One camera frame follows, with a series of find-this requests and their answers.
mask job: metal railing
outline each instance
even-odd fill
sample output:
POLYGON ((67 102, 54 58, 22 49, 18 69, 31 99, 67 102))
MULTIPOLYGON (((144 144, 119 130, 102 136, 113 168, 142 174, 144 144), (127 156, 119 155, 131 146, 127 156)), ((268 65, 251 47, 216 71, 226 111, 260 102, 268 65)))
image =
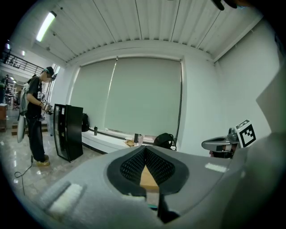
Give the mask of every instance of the metal railing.
POLYGON ((42 67, 32 64, 24 59, 21 59, 13 54, 3 51, 0 62, 10 65, 14 68, 18 68, 32 74, 36 74, 37 76, 41 74, 44 70, 42 67))

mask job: corrugated ceiling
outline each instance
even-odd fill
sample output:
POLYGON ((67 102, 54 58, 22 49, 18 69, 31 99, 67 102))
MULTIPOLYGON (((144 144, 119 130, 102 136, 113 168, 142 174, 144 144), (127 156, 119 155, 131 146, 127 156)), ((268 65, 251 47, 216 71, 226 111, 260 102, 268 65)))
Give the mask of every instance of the corrugated ceiling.
POLYGON ((68 62, 97 47, 130 40, 163 40, 220 58, 261 19, 251 8, 219 11, 211 0, 43 1, 19 24, 22 36, 68 62), (49 11, 56 19, 35 41, 49 11))

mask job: roller shade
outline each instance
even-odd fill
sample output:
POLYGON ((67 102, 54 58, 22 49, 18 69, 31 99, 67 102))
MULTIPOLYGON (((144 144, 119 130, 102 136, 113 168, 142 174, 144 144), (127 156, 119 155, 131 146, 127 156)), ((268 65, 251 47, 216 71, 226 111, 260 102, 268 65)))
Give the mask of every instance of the roller shade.
POLYGON ((104 130, 108 90, 115 60, 101 61, 81 67, 75 81, 70 105, 84 108, 90 127, 104 130))
POLYGON ((180 62, 119 59, 109 91, 105 127, 157 136, 177 132, 181 96, 180 62))

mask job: black perforated gripper pad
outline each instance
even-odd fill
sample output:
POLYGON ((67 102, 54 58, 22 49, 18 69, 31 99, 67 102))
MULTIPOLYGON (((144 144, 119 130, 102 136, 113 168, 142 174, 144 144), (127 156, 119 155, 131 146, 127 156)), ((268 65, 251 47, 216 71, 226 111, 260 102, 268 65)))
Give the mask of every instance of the black perforated gripper pad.
POLYGON ((141 146, 115 159, 107 168, 107 177, 122 194, 146 197, 146 190, 140 187, 145 165, 162 195, 178 192, 189 177, 184 163, 150 146, 141 146))

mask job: tiled floor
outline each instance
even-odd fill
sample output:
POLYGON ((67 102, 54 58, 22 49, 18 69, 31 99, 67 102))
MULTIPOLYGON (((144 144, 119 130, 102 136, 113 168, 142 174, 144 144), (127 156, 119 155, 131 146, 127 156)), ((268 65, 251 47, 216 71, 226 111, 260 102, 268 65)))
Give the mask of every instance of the tiled floor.
MULTIPOLYGON (((14 173, 16 171, 23 173, 31 165, 29 138, 25 135, 23 141, 17 143, 17 136, 12 136, 11 129, 12 124, 17 123, 18 111, 9 109, 7 115, 8 130, 5 133, 0 133, 0 159, 13 190, 23 192, 22 180, 21 178, 15 178, 14 173)), ((35 202, 37 195, 43 192, 51 183, 57 181, 81 163, 90 158, 101 156, 101 154, 83 146, 84 154, 69 163, 57 155, 54 137, 50 136, 48 132, 43 133, 43 143, 45 153, 50 157, 50 166, 37 167, 33 163, 32 167, 23 176, 25 195, 32 202, 35 202)))

